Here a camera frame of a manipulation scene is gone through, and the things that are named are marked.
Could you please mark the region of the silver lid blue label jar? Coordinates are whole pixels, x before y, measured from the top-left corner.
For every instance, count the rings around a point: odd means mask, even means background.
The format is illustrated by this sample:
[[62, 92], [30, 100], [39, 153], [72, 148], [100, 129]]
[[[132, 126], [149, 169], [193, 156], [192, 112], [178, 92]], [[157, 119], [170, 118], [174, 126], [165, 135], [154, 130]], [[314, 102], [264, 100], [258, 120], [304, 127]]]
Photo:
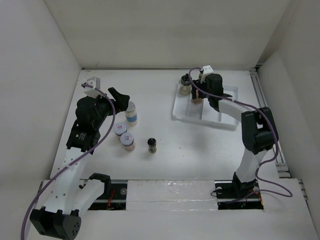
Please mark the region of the silver lid blue label jar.
[[128, 102], [128, 107], [125, 111], [125, 118], [131, 126], [135, 126], [138, 123], [136, 105], [132, 101]]

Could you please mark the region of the pink lid spice jar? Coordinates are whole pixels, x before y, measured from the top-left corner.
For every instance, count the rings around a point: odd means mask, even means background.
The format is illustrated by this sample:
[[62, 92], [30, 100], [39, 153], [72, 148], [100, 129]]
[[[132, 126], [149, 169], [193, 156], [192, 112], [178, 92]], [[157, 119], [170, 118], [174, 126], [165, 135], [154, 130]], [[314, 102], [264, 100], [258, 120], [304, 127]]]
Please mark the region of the pink lid spice jar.
[[194, 104], [201, 104], [203, 102], [203, 99], [199, 97], [199, 91], [198, 90], [195, 90], [192, 94], [192, 97], [191, 97], [191, 101], [194, 103]]

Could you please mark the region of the black knob lid jar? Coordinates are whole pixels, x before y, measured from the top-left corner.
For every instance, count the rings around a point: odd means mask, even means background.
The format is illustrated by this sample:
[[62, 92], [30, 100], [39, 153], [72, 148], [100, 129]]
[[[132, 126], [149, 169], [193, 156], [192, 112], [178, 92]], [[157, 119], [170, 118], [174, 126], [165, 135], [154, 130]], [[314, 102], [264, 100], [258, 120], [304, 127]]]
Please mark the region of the black knob lid jar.
[[191, 92], [191, 83], [189, 81], [189, 74], [186, 73], [180, 78], [179, 81], [179, 92], [180, 94], [187, 96]]

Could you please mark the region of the black lid pepper jar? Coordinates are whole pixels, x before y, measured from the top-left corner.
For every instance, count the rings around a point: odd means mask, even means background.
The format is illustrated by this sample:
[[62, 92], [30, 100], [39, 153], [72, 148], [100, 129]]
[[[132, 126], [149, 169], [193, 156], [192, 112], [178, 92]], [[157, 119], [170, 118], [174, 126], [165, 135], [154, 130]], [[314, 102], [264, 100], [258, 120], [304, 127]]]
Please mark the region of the black lid pepper jar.
[[147, 140], [148, 151], [152, 154], [156, 153], [157, 151], [157, 141], [155, 138], [151, 137]]

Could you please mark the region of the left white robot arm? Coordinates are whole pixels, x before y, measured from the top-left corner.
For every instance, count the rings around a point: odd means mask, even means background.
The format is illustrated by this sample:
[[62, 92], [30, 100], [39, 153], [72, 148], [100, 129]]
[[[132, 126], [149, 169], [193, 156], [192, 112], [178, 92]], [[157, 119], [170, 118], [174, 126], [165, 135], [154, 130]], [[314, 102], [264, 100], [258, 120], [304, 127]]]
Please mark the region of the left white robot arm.
[[100, 135], [100, 127], [108, 116], [124, 112], [129, 106], [130, 96], [121, 94], [115, 88], [108, 89], [109, 98], [97, 87], [83, 84], [92, 89], [78, 100], [76, 119], [72, 125], [61, 169], [40, 190], [43, 193], [53, 184], [53, 188], [40, 209], [30, 212], [29, 220], [40, 235], [73, 240], [79, 233], [84, 213], [96, 199], [107, 198], [113, 194], [109, 175], [93, 173], [88, 182], [80, 187], [81, 175], [88, 163], [88, 156], [106, 139]]

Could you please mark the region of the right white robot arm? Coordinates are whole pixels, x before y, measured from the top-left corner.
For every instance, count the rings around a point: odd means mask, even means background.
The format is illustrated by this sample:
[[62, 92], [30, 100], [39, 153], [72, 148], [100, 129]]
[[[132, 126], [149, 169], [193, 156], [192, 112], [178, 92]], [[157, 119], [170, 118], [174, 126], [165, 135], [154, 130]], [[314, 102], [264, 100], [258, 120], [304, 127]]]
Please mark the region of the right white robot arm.
[[221, 189], [232, 200], [240, 201], [256, 193], [257, 174], [264, 164], [267, 151], [278, 146], [278, 132], [272, 111], [268, 107], [257, 108], [236, 100], [225, 93], [222, 76], [216, 73], [202, 75], [199, 79], [188, 78], [192, 99], [207, 99], [211, 108], [241, 123], [244, 153], [232, 181]]

